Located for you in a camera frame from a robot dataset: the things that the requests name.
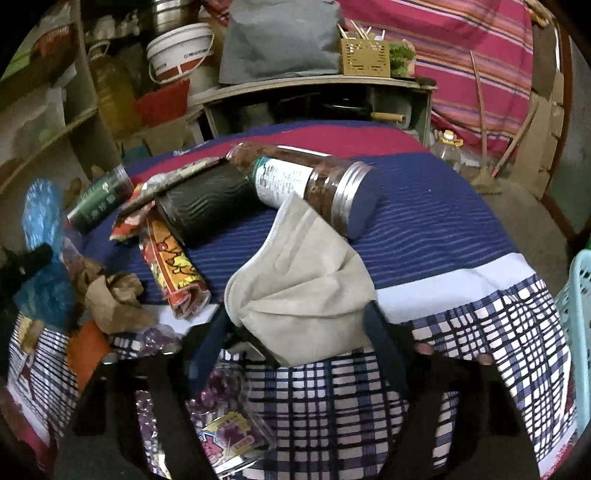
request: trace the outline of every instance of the white bucket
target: white bucket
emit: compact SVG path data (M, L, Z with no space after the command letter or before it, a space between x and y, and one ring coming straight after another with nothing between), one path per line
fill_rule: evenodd
M213 39L207 23L185 25L155 38L147 48L150 78L165 85L190 75L205 59L213 60Z

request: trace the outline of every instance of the silver lid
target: silver lid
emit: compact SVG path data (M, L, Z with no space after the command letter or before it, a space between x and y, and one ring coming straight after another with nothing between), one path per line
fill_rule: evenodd
M355 239L365 229L379 199L379 179L373 167L358 161L343 174L330 210L330 223Z

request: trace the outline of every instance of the gray bag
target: gray bag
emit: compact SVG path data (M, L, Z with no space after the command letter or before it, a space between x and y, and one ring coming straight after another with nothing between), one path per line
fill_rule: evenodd
M234 0L220 65L220 83L338 74L332 0Z

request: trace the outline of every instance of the plaid fabric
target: plaid fabric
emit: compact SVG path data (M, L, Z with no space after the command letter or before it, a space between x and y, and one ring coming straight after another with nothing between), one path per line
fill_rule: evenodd
M574 409L565 411L563 401L570 352L553 299L537 276L480 301L415 320L412 326L417 340L445 355L494 356L524 416L538 460L572 425ZM10 346L9 382L58 436L77 397L65 360L66 340L61 333L45 330L31 357L18 348L16 333ZM113 346L123 357L136 356L139 342L133 335L119 335ZM220 357L230 358L224 352ZM378 473L407 405L381 377L371 349L294 368L274 370L249 362L242 366L252 408L275 433L277 450L237 473L237 478L348 480ZM453 393L442 399L435 465L442 465L449 451L456 402Z

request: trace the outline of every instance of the gray cloth cover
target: gray cloth cover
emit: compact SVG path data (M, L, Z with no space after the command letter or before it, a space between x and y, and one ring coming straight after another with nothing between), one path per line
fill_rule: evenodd
M220 83L337 74L340 5L331 0L234 0Z
M282 366L369 345L363 307L375 299L359 254L295 193L224 295L232 322L246 327Z

